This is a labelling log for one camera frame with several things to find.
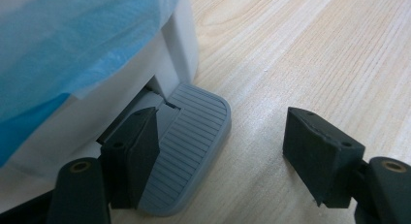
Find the dark gray plastic part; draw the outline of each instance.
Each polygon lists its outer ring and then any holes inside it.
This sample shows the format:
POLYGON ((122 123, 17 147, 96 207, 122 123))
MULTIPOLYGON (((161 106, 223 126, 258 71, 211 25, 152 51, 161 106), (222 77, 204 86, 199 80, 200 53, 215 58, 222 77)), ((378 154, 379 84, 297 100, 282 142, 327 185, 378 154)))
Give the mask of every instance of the dark gray plastic part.
POLYGON ((205 176, 231 129, 231 111, 221 97, 181 84, 157 116, 160 154, 139 208, 168 216, 188 203, 205 176))

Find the blue fabric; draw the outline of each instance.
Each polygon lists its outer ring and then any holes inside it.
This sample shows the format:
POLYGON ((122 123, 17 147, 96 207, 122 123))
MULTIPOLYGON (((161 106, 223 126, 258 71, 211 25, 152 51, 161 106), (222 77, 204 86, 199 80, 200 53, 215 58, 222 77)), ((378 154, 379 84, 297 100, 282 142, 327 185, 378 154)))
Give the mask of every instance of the blue fabric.
POLYGON ((121 69, 177 1, 31 0, 0 13, 0 165, 62 97, 121 69))

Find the light wood grain surface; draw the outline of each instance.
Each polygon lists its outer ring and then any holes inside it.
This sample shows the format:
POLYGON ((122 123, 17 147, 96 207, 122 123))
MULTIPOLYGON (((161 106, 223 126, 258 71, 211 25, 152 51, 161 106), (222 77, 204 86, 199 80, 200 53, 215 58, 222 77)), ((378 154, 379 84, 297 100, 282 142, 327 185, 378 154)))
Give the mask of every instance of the light wood grain surface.
POLYGON ((230 103, 231 135, 189 205, 167 218, 114 210, 114 223, 354 223, 317 208, 282 156, 287 107, 317 112, 411 164, 411 0, 191 0, 194 83, 230 103))

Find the ribbed rubber pedal surface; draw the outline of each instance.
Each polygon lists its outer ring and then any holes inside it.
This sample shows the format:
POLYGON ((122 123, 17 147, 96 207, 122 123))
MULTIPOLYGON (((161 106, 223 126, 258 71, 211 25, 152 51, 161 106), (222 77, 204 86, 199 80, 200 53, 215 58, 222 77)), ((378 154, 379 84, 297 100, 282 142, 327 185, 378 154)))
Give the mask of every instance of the ribbed rubber pedal surface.
POLYGON ((231 128, 228 103, 196 86, 181 84, 168 102, 180 111, 160 139, 139 204, 159 216, 172 215, 189 201, 231 128))

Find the screw hole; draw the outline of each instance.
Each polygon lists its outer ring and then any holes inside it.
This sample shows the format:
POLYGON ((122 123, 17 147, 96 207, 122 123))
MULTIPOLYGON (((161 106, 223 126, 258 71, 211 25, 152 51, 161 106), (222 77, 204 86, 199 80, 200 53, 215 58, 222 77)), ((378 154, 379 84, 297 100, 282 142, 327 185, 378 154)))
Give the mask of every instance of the screw hole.
POLYGON ((342 142, 342 145, 345 145, 345 146, 353 146, 352 144, 347 143, 347 142, 342 142))
POLYGON ((394 161, 383 161, 382 164, 386 169, 396 173, 405 173, 407 171, 407 169, 404 166, 394 161))
POLYGON ((77 162, 72 167, 70 167, 70 172, 71 173, 82 173, 85 170, 87 170, 91 166, 90 162, 87 161, 81 161, 77 162))
POLYGON ((113 146, 114 148, 120 148, 123 147, 123 143, 115 143, 113 146))

